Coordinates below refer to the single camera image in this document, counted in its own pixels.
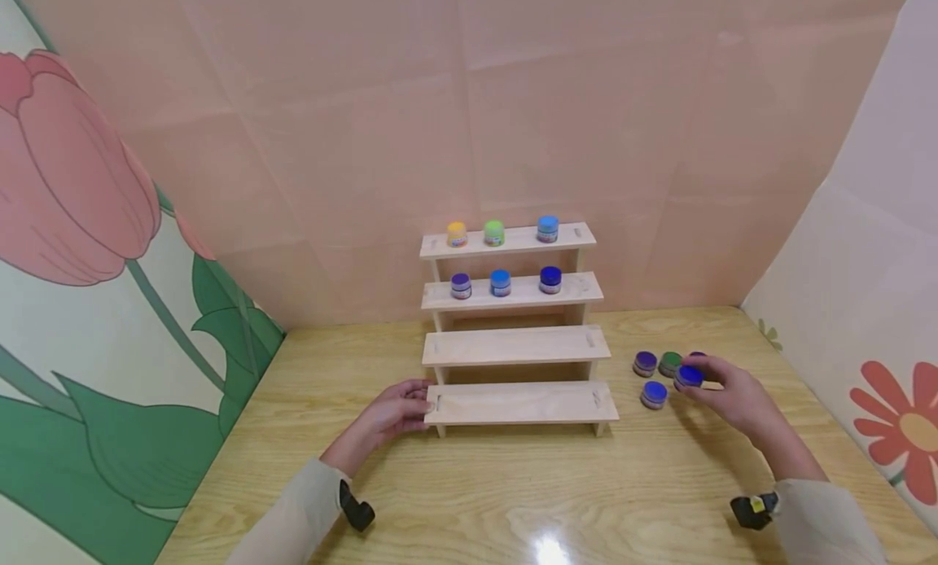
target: pink wall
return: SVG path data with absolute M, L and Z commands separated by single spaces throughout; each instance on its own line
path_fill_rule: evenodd
M 421 234 L 545 213 L 605 308 L 739 304 L 905 0 L 24 1 L 289 328 L 418 318 Z

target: right hand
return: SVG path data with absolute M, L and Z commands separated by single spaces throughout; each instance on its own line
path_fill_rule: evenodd
M 731 427 L 760 448 L 774 436 L 791 429 L 785 415 L 765 391 L 761 382 L 746 370 L 719 357 L 687 356 L 681 361 L 703 372 L 704 379 L 718 382 L 722 390 L 704 390 L 677 385 L 677 391 L 714 410 Z

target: beige sleeve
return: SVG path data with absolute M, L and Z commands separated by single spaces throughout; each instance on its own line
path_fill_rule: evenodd
M 791 565 L 885 565 L 879 539 L 850 492 L 826 481 L 782 480 L 773 514 Z
M 310 459 L 282 495 L 248 530 L 228 565 L 304 565 L 339 517 L 344 473 Z

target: wooden shelf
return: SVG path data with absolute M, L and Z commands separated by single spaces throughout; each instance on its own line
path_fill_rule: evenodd
M 601 381 L 431 386 L 426 424 L 565 424 L 618 421 L 609 385 Z
M 494 256 L 496 254 L 517 254 L 517 252 L 552 252 L 556 250 L 578 250 L 596 245 L 593 232 L 585 223 L 562 223 L 558 228 L 554 243 L 542 243 L 537 240 L 537 227 L 507 227 L 505 243 L 497 247 L 483 242 L 481 231 L 470 231 L 468 243 L 462 247 L 450 247 L 446 242 L 446 233 L 425 234 L 420 245 L 420 259 L 437 261 L 465 256 Z
M 423 364 L 437 368 L 597 361 L 610 356 L 597 325 L 427 333 L 423 345 Z
M 592 304 L 603 301 L 603 289 L 593 273 L 564 274 L 560 292 L 541 292 L 541 276 L 519 276 L 511 280 L 511 294 L 495 297 L 489 290 L 488 278 L 471 281 L 471 297 L 454 299 L 449 293 L 449 282 L 427 282 L 423 287 L 424 311 L 482 311 L 487 309 L 513 309 L 526 306 L 557 304 Z

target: table surface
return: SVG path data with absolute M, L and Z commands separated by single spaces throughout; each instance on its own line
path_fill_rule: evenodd
M 785 563 L 772 530 L 742 530 L 728 505 L 771 489 L 763 459 L 680 395 L 659 411 L 642 406 L 644 380 L 630 369 L 640 349 L 702 350 L 751 369 L 829 476 L 853 492 L 890 563 L 938 563 L 938 541 L 740 311 L 595 313 L 590 322 L 603 327 L 612 351 L 598 368 L 621 416 L 611 433 L 535 425 L 403 437 L 372 455 L 354 481 L 357 497 L 377 512 L 369 532 L 340 520 L 311 563 Z M 426 374 L 420 355 L 431 326 L 292 331 L 158 563 L 223 563 L 309 456 L 375 394 Z M 452 380 L 572 379 L 572 372 L 475 368 Z

